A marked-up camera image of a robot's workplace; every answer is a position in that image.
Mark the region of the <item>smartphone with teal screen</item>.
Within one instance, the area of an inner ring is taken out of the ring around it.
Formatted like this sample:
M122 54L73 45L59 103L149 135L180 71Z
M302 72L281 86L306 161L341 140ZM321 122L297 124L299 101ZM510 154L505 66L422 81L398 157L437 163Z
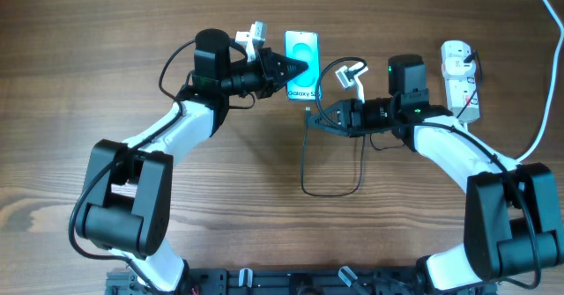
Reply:
M315 100L315 85L320 75L319 36L315 32L285 31L286 56L308 65L298 77L286 86L286 97L292 101Z

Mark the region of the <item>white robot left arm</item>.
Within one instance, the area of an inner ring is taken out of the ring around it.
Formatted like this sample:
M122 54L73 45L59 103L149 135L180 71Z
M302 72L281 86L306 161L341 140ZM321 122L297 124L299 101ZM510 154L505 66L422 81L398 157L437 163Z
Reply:
M169 112L122 142L92 149L82 192L70 214L68 239L81 256L125 262L150 294L198 294L189 265L166 240L173 170L226 119L234 95L273 93L308 64L273 52L262 39L244 41L208 28L190 40L194 66Z

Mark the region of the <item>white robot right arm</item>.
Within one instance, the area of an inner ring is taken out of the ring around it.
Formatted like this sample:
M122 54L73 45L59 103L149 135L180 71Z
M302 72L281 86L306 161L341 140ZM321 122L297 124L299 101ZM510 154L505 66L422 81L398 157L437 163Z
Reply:
M546 268L563 263L563 221L550 169L523 164L477 139L446 108L430 101L419 55L388 61L389 94L340 100L305 113L307 128L367 138L391 132L411 151L438 165L465 194L464 239L420 258L408 287L442 294L507 282L523 273L539 284Z

